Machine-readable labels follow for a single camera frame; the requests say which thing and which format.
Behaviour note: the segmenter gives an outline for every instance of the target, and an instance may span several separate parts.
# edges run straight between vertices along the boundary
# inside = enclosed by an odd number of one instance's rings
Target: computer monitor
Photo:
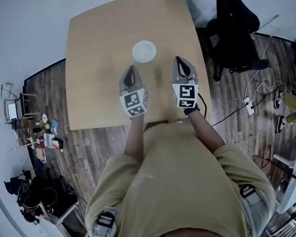
[[[16,105],[15,105],[15,103],[8,104],[8,111],[9,111],[10,121],[18,119],[18,116],[16,114]]]

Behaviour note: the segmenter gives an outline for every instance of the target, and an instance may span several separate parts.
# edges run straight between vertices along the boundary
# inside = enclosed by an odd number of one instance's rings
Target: desk
[[[284,163],[285,165],[289,166],[293,169],[293,174],[296,176],[296,161],[289,161],[277,154],[274,154],[273,157],[280,162]],[[289,181],[289,184],[287,186],[287,189],[285,191],[284,197],[278,207],[276,208],[276,211],[280,214],[286,212],[289,208],[291,208],[296,203],[296,180],[294,178],[291,178]]]
[[[149,63],[133,59],[132,48],[141,40],[156,45],[157,55]],[[205,63],[185,0],[117,0],[72,18],[66,57],[70,129],[129,124],[120,106],[118,82],[131,64],[148,90],[145,122],[186,117],[172,95],[175,56],[196,68],[199,92],[210,114]],[[200,100],[198,105],[204,113]]]

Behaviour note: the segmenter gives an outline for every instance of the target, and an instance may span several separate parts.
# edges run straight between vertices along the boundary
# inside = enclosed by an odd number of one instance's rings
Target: hand
[[[50,222],[50,218],[47,214],[44,214],[43,218]]]

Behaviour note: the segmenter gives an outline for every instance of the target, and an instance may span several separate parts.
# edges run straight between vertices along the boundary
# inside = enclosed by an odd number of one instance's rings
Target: power strip
[[[255,112],[255,110],[252,108],[252,101],[250,101],[250,98],[247,97],[244,100],[244,103],[246,104],[246,108],[247,108],[249,115],[252,115]]]

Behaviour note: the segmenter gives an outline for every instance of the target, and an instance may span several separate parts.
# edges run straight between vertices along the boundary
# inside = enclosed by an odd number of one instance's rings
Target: white cable
[[[13,96],[15,96],[15,98],[17,98],[17,96],[16,95],[14,95],[10,90],[7,90],[7,89],[3,89],[3,88],[0,88],[0,90],[5,90],[5,91],[7,91],[7,92],[9,92],[9,93],[11,93]]]
[[[260,85],[257,87],[257,89],[255,90],[255,92],[254,92],[254,94],[253,94],[253,100],[252,100],[252,102],[253,102],[254,99],[255,99],[256,91],[261,87],[262,84],[263,84],[265,87],[267,87],[267,89],[268,89],[269,91],[271,91],[271,90],[273,89],[273,87],[274,87],[274,85],[275,85],[276,82],[280,82],[282,85],[285,86],[286,90],[287,90],[290,94],[292,94],[292,93],[287,89],[286,85],[283,84],[281,81],[277,81],[277,80],[275,80],[271,88],[269,88],[264,82],[262,82],[262,83],[260,83]]]
[[[259,70],[257,70],[256,72],[255,72],[255,74],[250,78],[250,80],[248,81],[248,83],[247,83],[247,85],[246,85],[246,90],[245,90],[245,99],[247,98],[247,88],[248,88],[248,85],[249,85],[249,83],[251,82],[251,80],[252,80],[252,78],[253,77],[255,77],[255,75],[257,74],[259,72]]]
[[[265,51],[266,51],[266,48],[267,48],[267,45],[268,45],[268,41],[270,40],[270,38],[271,38],[271,36],[268,37],[268,39],[267,39],[267,42],[266,42],[266,45],[265,45],[265,49],[264,49],[263,55],[261,56],[260,60],[261,60],[261,59],[264,57],[264,55],[265,55]],[[248,88],[248,85],[249,85],[249,83],[251,82],[252,78],[255,77],[256,74],[257,74],[258,72],[259,72],[259,70],[257,70],[257,71],[255,72],[255,74],[251,77],[251,79],[248,81],[248,83],[247,83],[247,85],[246,85],[246,90],[245,90],[245,98],[247,98],[247,88]]]

